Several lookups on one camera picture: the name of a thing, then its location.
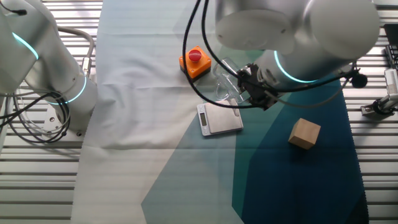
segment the emergency stop button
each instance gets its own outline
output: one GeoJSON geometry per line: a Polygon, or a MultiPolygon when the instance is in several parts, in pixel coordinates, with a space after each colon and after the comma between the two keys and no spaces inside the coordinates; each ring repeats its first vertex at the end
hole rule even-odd
{"type": "Polygon", "coordinates": [[[189,60],[191,60],[192,62],[199,62],[201,59],[201,53],[199,50],[191,50],[188,54],[188,58],[189,60]]]}
{"type": "Polygon", "coordinates": [[[196,46],[185,54],[187,69],[184,69],[182,56],[180,57],[180,69],[188,72],[193,82],[199,80],[211,70],[211,58],[199,47],[196,46]]]}

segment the teal fabric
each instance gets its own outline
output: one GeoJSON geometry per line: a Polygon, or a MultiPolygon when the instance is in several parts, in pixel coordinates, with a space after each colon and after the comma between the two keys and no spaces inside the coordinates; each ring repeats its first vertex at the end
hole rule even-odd
{"type": "MultiPolygon", "coordinates": [[[[335,82],[284,96],[310,105],[335,82]]],[[[148,224],[367,223],[343,95],[315,109],[241,110],[244,130],[203,137],[196,116],[142,202],[148,224]],[[321,126],[309,151],[288,143],[299,118],[321,126]]]]}
{"type": "MultiPolygon", "coordinates": [[[[318,103],[339,87],[336,82],[293,93],[289,102],[318,103]]],[[[368,213],[363,194],[348,114],[340,94],[319,108],[282,109],[252,155],[241,218],[245,224],[364,223],[368,213]],[[288,143],[300,118],[321,126],[317,144],[308,151],[288,143]]]]}

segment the red button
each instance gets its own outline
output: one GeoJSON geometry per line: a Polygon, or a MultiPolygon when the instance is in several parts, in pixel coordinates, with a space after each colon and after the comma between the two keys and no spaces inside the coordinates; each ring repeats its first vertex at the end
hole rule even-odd
{"type": "Polygon", "coordinates": [[[189,60],[191,60],[192,62],[199,62],[199,60],[201,59],[201,53],[199,50],[191,50],[188,57],[189,60]]]}

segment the wooden block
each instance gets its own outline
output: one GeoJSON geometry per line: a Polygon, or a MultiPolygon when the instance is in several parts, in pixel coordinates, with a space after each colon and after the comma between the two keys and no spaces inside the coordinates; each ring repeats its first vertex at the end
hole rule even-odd
{"type": "Polygon", "coordinates": [[[300,118],[293,127],[289,142],[309,150],[317,142],[319,130],[321,126],[300,118]]]}

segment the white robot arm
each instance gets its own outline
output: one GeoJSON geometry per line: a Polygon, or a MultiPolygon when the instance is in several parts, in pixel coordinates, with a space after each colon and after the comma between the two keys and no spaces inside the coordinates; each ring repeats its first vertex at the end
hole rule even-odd
{"type": "MultiPolygon", "coordinates": [[[[38,0],[2,3],[27,14],[19,16],[0,7],[0,93],[14,93],[23,80],[33,90],[57,91],[70,110],[69,128],[85,131],[96,103],[96,84],[62,43],[53,15],[38,0]]],[[[46,100],[60,115],[58,103],[46,100]]]]}
{"type": "Polygon", "coordinates": [[[378,35],[379,16],[367,0],[216,1],[218,40],[265,50],[250,68],[251,80],[276,90],[311,85],[356,61],[378,35]]]}

